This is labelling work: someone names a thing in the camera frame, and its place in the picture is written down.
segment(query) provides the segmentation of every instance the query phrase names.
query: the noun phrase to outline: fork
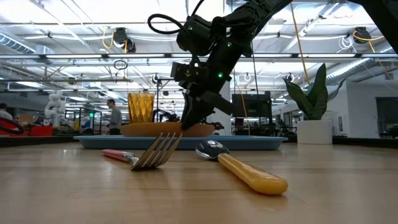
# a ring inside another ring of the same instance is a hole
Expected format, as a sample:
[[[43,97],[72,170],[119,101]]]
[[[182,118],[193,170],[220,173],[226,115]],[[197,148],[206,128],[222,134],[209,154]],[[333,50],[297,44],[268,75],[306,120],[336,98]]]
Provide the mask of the fork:
[[[136,155],[131,152],[121,152],[110,149],[102,150],[102,153],[105,156],[129,162],[131,164],[131,170],[151,169],[165,164],[168,159],[170,159],[170,156],[181,141],[182,133],[172,144],[174,137],[176,137],[176,133],[173,133],[171,136],[170,133],[167,133],[165,136],[163,133],[160,133],[140,158],[136,157]]]

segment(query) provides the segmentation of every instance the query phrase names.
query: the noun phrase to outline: yellow cable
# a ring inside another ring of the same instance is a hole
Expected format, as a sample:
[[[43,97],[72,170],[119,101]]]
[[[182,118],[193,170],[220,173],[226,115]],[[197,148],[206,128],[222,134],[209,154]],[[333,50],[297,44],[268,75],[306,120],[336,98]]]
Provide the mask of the yellow cable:
[[[305,67],[305,62],[304,62],[303,49],[301,48],[301,41],[300,41],[300,37],[299,37],[299,29],[297,28],[296,18],[294,17],[293,3],[290,3],[290,8],[292,9],[294,28],[296,30],[296,38],[297,38],[297,42],[298,42],[298,48],[300,49],[301,61],[303,63],[305,79],[306,79],[308,85],[310,85],[310,79],[308,78],[308,72],[307,72],[307,68]]]
[[[250,123],[249,123],[249,120],[248,120],[248,114],[246,113],[246,107],[244,106],[244,98],[243,98],[243,93],[242,93],[242,91],[241,91],[241,89],[239,88],[239,86],[238,86],[238,84],[236,83],[236,80],[235,80],[235,75],[234,75],[234,82],[235,82],[235,86],[238,88],[238,90],[241,92],[241,97],[242,97],[242,105],[243,105],[243,111],[244,111],[244,117],[246,118],[246,121],[248,122],[248,129],[249,129],[249,136],[250,136]]]
[[[373,53],[376,53],[376,51],[374,50],[373,44],[371,41],[369,41],[369,45],[372,48]],[[380,59],[377,59],[377,61],[379,62],[381,68],[383,69],[383,72],[389,77],[390,80],[392,80],[392,77],[390,76],[390,74],[387,73],[386,68],[384,68],[383,64],[381,63]]]
[[[354,33],[353,33],[353,36],[355,37],[355,38],[357,38],[358,40],[364,40],[364,41],[374,41],[374,40],[379,40],[379,39],[381,39],[381,38],[384,38],[384,36],[381,36],[381,37],[378,37],[378,38],[374,38],[374,39],[365,39],[365,38],[360,38],[360,37],[358,37],[357,35],[355,35],[357,32],[356,31],[354,31]]]
[[[114,32],[112,32],[112,40],[111,40],[111,45],[110,46],[107,46],[106,44],[105,44],[105,33],[106,33],[106,27],[105,27],[105,29],[104,29],[104,34],[102,35],[102,44],[104,45],[104,47],[106,48],[106,49],[110,49],[110,48],[112,48],[112,46],[113,46],[113,34],[114,34]]]

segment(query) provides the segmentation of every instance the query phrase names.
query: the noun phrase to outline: ceiling duct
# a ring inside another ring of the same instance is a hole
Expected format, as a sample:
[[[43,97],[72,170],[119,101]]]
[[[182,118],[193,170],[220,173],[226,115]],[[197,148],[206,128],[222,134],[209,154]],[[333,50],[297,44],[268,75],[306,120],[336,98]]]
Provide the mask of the ceiling duct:
[[[389,43],[386,41],[377,47],[379,53],[395,53]],[[375,67],[378,64],[377,58],[358,59],[350,63],[341,63],[328,69],[326,76],[326,85],[334,85],[339,81],[348,78],[366,69]]]
[[[26,41],[20,40],[17,36],[5,30],[0,30],[0,44],[22,54],[54,54],[54,51],[46,46],[26,43]],[[53,60],[49,59],[35,59],[35,61],[46,63],[47,65],[53,63]]]

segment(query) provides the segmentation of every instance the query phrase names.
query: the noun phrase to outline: ceiling light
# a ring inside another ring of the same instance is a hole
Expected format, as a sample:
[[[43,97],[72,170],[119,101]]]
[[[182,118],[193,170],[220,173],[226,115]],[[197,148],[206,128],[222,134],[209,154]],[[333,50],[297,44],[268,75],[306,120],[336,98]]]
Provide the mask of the ceiling light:
[[[397,54],[362,54],[362,57],[372,57],[372,58],[386,58],[386,57],[398,57]]]
[[[76,100],[76,101],[87,101],[88,99],[83,98],[83,97],[78,97],[78,96],[68,96],[70,99],[72,100]]]
[[[389,50],[392,50],[392,47],[389,47],[389,48],[387,48],[386,50],[382,50],[382,51],[380,51],[380,53],[385,53],[385,52],[387,52],[387,51],[389,51]]]
[[[232,88],[232,90],[241,90],[241,91],[255,91],[256,87],[253,88]],[[286,91],[285,89],[273,89],[273,88],[258,88],[259,91]]]
[[[192,54],[172,54],[172,58],[191,59],[191,57],[192,57]]]
[[[78,91],[101,91],[99,89],[80,89]]]
[[[256,58],[291,57],[292,54],[254,54]]]
[[[109,58],[164,58],[164,54],[110,54]]]
[[[56,90],[43,90],[43,91],[56,91]],[[62,90],[63,92],[65,91],[74,91],[74,90]]]
[[[33,87],[33,88],[42,88],[43,85],[38,84],[38,83],[34,83],[34,82],[16,82],[20,85],[25,85],[25,86],[29,86],[29,87]]]
[[[109,54],[109,52],[106,49],[100,49],[100,51],[105,51],[107,54]]]
[[[87,54],[87,55],[46,55],[47,58],[101,58],[101,55]]]
[[[337,58],[343,58],[343,57],[354,57],[355,54],[309,54],[308,57],[337,57]]]
[[[0,55],[0,59],[39,59],[38,55]]]
[[[15,89],[15,90],[7,90],[7,91],[16,91],[16,92],[18,92],[18,91],[28,91],[28,92],[30,92],[30,91],[40,91],[40,90],[32,90],[32,89],[30,89],[30,90],[28,90],[28,89],[19,90],[19,89]]]
[[[83,105],[65,105],[67,108],[81,108]]]

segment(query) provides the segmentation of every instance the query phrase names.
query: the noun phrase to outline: white planter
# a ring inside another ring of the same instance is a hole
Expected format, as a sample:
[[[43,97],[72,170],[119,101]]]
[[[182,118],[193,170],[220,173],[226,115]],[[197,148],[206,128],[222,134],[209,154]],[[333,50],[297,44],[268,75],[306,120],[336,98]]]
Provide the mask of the white planter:
[[[297,143],[332,144],[331,121],[299,121],[297,123]]]

